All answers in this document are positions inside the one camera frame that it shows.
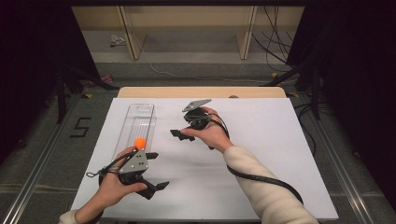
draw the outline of white surface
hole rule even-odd
[[[172,129],[188,126],[181,110],[201,99],[113,100],[87,172],[111,162],[129,104],[155,104],[157,122],[149,161],[143,174],[156,185],[170,181],[151,200],[138,194],[108,208],[103,217],[130,220],[257,220],[248,199],[227,171],[222,155],[199,139],[179,141]],[[225,121],[232,141],[246,147],[281,180],[296,188],[305,207],[318,219],[338,218],[318,167],[305,141],[289,99],[217,99],[215,108]],[[80,208],[97,190],[97,177],[84,176],[72,209]]]

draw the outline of cable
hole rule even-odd
[[[303,116],[303,114],[305,114],[306,112],[308,112],[310,109],[312,109],[312,104],[302,104],[302,105],[297,105],[294,107],[294,109],[298,109],[300,107],[304,107],[298,114],[297,119],[301,125],[301,127],[303,128],[303,130],[308,134],[309,138],[312,141],[313,144],[313,149],[312,149],[312,155],[315,157],[316,152],[317,152],[317,144],[315,142],[314,136],[308,131],[308,129],[303,125],[302,121],[301,121],[301,117]],[[326,113],[324,111],[320,111],[323,114],[327,114],[327,115],[331,115],[330,113]]]
[[[283,59],[279,58],[278,56],[276,56],[272,51],[270,51],[270,50],[268,49],[268,47],[266,48],[262,43],[260,43],[260,41],[256,38],[256,36],[255,36],[254,34],[251,34],[251,35],[253,36],[254,40],[260,45],[260,47],[262,47],[262,49],[265,50],[265,52],[271,54],[272,56],[274,56],[275,58],[277,58],[278,60],[280,60],[282,63],[288,65],[288,63],[287,63],[285,60],[283,60]]]
[[[94,177],[94,176],[96,176],[96,175],[104,176],[104,175],[107,174],[107,173],[112,173],[112,174],[116,174],[116,175],[117,175],[117,173],[115,173],[115,172],[113,172],[113,171],[110,170],[111,167],[112,167],[114,164],[116,164],[118,161],[120,161],[120,160],[122,160],[122,159],[124,159],[124,158],[130,157],[130,156],[133,156],[134,154],[135,154],[135,152],[126,153],[125,155],[122,155],[122,156],[116,158],[116,159],[115,159],[113,162],[111,162],[107,167],[105,167],[105,168],[103,168],[102,170],[99,170],[98,172],[96,172],[96,174],[94,174],[94,173],[92,173],[92,172],[87,172],[85,175],[86,175],[87,177]]]
[[[273,29],[273,32],[271,33],[270,39],[272,39],[273,35],[274,35],[274,29]],[[271,41],[268,42],[267,49],[270,48],[270,45],[271,45]],[[274,68],[271,66],[271,64],[268,63],[268,54],[267,54],[267,53],[265,54],[265,61],[267,61],[267,64],[268,64],[268,66],[270,66],[270,68],[274,69]]]
[[[288,37],[289,37],[290,41],[291,41],[291,42],[293,42],[293,38],[291,38],[291,36],[290,36],[289,32],[286,32],[286,34],[288,35]]]
[[[277,13],[278,13],[278,11],[279,11],[279,6],[276,6],[276,8],[277,8],[277,12],[276,12],[276,32],[277,32]],[[286,53],[287,53],[288,56],[289,56],[289,52],[288,52],[288,50],[285,48],[286,45],[283,43],[283,40],[280,38],[279,35],[277,36],[277,38],[278,38],[279,43],[282,45],[283,49],[286,51]]]
[[[132,35],[134,36],[134,40],[136,41],[137,45],[139,46],[140,50],[142,51],[142,53],[144,55],[147,56],[146,52],[143,50],[143,46],[140,44],[139,40],[137,39],[136,35],[134,34],[134,32],[132,32]],[[165,74],[168,75],[170,77],[177,77],[177,78],[194,78],[194,79],[200,79],[200,80],[224,80],[224,81],[246,81],[246,82],[258,82],[258,83],[268,83],[268,81],[260,81],[260,80],[254,80],[254,79],[229,79],[229,78],[223,78],[223,77],[183,77],[183,76],[176,76],[173,75],[169,72],[163,72],[163,71],[159,71],[157,69],[154,68],[154,66],[152,65],[151,62],[149,62],[149,66],[151,67],[151,69],[158,73],[158,74]]]
[[[271,42],[273,42],[273,43],[275,43],[275,44],[281,44],[281,45],[283,45],[283,46],[285,46],[285,47],[291,48],[290,45],[287,45],[287,44],[284,44],[284,43],[280,43],[280,42],[277,42],[277,41],[271,39],[271,38],[268,37],[268,35],[266,35],[265,32],[263,32],[263,31],[262,31],[262,35],[263,35],[265,38],[267,38],[269,41],[271,41]]]
[[[268,184],[273,184],[273,185],[278,185],[280,187],[283,187],[285,189],[288,189],[292,194],[294,194],[294,196],[302,203],[303,202],[303,198],[300,196],[300,194],[298,193],[298,191],[292,187],[291,185],[289,185],[286,182],[283,182],[281,180],[278,179],[273,179],[271,177],[267,177],[267,176],[262,176],[262,175],[248,175],[248,174],[244,174],[244,173],[240,173],[238,171],[235,171],[235,169],[231,168],[230,166],[227,165],[228,170],[231,172],[231,174],[236,175],[238,177],[244,178],[244,179],[249,179],[249,180],[255,180],[255,181],[260,181],[260,182],[264,182],[264,183],[268,183]]]
[[[230,134],[228,132],[228,128],[227,128],[227,125],[225,124],[224,120],[217,114],[207,114],[207,115],[214,115],[214,116],[218,117],[221,120],[221,123],[212,119],[212,118],[209,119],[208,118],[209,116],[186,115],[184,118],[188,122],[199,121],[199,120],[207,120],[208,122],[213,122],[213,123],[219,125],[220,128],[225,132],[227,137],[230,138]]]
[[[279,34],[278,34],[278,32],[277,32],[277,13],[278,13],[278,11],[279,11],[279,7],[278,7],[278,6],[275,6],[275,7],[274,7],[274,17],[275,17],[274,23],[272,23],[272,20],[271,20],[269,14],[268,14],[268,12],[267,12],[266,7],[264,7],[264,11],[265,11],[265,14],[267,15],[268,21],[269,21],[270,24],[271,24],[271,27],[273,28],[273,32],[272,32],[272,34],[271,34],[271,39],[272,39],[273,34],[276,34],[276,38],[277,38],[278,43],[279,43],[280,51],[282,52],[283,57],[286,59],[286,56],[285,56],[285,54],[283,53],[283,50],[282,50],[282,47],[281,47],[281,45],[284,46],[284,44],[283,44],[283,42],[282,42],[282,40],[281,40],[281,38],[279,37]]]

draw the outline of forearm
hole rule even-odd
[[[77,223],[96,223],[106,206],[95,196],[93,196],[84,206],[77,210],[75,214]]]
[[[274,174],[242,147],[229,147],[224,153],[226,163],[236,171],[249,175],[276,178]],[[262,223],[318,223],[287,189],[277,185],[237,177],[241,189],[262,220]]]
[[[99,222],[99,219],[101,218],[101,216],[103,214],[103,212],[101,212],[96,217],[91,219],[90,221],[85,221],[84,222],[83,220],[81,220],[81,221],[77,221],[76,220],[77,211],[82,212],[81,215],[83,215],[83,213],[85,213],[85,211],[84,210],[81,211],[81,209],[68,211],[68,212],[62,214],[59,217],[59,224],[80,224],[80,223],[94,224],[94,223],[98,223]],[[89,213],[88,217],[93,217],[93,213]]]

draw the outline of transparent container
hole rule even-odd
[[[136,138],[144,138],[146,140],[144,150],[150,152],[156,120],[154,105],[129,105],[122,125],[119,142],[114,150],[113,160],[125,148],[132,147]]]

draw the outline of black strap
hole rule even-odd
[[[280,187],[283,187],[285,189],[288,189],[291,193],[294,194],[294,196],[302,203],[303,202],[303,198],[300,196],[300,194],[298,193],[298,191],[296,189],[294,189],[291,185],[289,185],[286,182],[283,182],[281,180],[278,179],[273,179],[271,177],[267,177],[267,176],[261,176],[261,175],[248,175],[248,174],[243,174],[240,173],[238,171],[235,171],[235,169],[231,168],[230,166],[227,165],[228,170],[231,172],[231,174],[236,175],[238,177],[244,178],[244,179],[249,179],[249,180],[255,180],[255,181],[260,181],[260,182],[265,182],[268,184],[274,184],[274,185],[278,185]]]
[[[225,135],[227,135],[227,137],[230,138],[230,135],[228,134],[228,130],[220,122],[213,120],[213,119],[211,119],[210,121],[219,125],[221,127],[221,129],[225,132]]]

